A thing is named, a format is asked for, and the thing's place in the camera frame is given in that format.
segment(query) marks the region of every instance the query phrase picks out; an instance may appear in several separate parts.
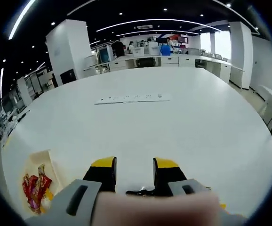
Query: hand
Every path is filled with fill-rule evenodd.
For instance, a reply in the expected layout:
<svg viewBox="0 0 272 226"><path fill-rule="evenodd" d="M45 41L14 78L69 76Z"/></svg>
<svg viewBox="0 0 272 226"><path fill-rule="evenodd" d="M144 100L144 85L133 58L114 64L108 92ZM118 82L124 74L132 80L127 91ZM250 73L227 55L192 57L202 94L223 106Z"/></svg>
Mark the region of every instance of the hand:
<svg viewBox="0 0 272 226"><path fill-rule="evenodd" d="M101 193L96 200L93 226L214 226L218 198L212 192L169 198Z"/></svg>

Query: air vent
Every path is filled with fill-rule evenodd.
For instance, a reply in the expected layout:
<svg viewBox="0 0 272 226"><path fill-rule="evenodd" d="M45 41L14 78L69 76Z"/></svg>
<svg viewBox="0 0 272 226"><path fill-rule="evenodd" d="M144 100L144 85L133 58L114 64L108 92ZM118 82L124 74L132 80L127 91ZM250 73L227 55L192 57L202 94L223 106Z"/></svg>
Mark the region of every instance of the air vent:
<svg viewBox="0 0 272 226"><path fill-rule="evenodd" d="M138 26L137 27L139 30L143 30L143 29L151 29L153 28L153 25L143 25L143 26Z"/></svg>

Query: gray gripper base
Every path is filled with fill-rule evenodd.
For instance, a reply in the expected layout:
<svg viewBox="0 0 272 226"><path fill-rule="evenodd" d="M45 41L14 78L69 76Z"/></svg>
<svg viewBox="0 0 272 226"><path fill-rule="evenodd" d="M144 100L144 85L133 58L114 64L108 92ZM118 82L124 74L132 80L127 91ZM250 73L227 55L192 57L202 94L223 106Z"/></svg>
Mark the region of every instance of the gray gripper base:
<svg viewBox="0 0 272 226"><path fill-rule="evenodd" d="M209 191L208 188L195 179L170 182L168 186L174 196ZM221 226L241 226L246 221L243 216L229 214L223 209L220 209L219 217Z"/></svg>
<svg viewBox="0 0 272 226"><path fill-rule="evenodd" d="M31 217L25 222L29 226L90 226L92 210L101 185L102 183L95 181L74 180L54 197L47 213ZM73 200L77 200L79 204L73 205Z"/></svg>

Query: round table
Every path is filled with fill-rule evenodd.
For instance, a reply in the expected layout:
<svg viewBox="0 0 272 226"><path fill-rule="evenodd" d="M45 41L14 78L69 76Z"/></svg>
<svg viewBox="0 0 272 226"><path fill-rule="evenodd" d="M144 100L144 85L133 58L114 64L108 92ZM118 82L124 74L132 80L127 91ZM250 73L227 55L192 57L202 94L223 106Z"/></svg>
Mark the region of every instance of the round table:
<svg viewBox="0 0 272 226"><path fill-rule="evenodd" d="M167 102L95 105L104 97L170 94ZM211 187L230 213L249 217L272 185L272 136L253 107L200 68L116 71L60 86L34 100L1 151L9 195L19 191L29 154L50 149L63 185L92 162L117 157L117 193L153 186L154 157L177 162Z"/></svg>

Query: black ceiling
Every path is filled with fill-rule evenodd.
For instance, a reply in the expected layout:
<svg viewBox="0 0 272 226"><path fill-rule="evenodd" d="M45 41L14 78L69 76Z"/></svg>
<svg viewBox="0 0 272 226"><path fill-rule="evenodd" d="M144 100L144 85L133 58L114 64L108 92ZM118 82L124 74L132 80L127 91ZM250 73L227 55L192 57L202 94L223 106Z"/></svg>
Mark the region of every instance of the black ceiling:
<svg viewBox="0 0 272 226"><path fill-rule="evenodd" d="M202 24L225 19L243 21L235 13L212 0L138 0L133 2L95 0L69 16L67 16L69 12L87 2L87 0L36 0L23 18L14 38L8 40L10 28L16 20L16 15L22 11L27 2L29 0L0 2L0 70L4 67L3 92L9 91L11 84L16 82L13 79L16 80L28 74L31 70L37 69L43 62L49 64L45 37L54 28L51 25L52 22L55 22L55 26L57 26L65 19L86 21L90 42L94 42L95 39L114 40L116 34L134 32L134 27L139 25L152 24L156 30L182 31L197 26L181 22L155 21L126 24L96 32L98 29L132 20L171 18ZM224 4L231 3L234 10L254 26L257 25L255 18L252 17L252 8L249 4L235 0L221 0L221 2Z"/></svg>

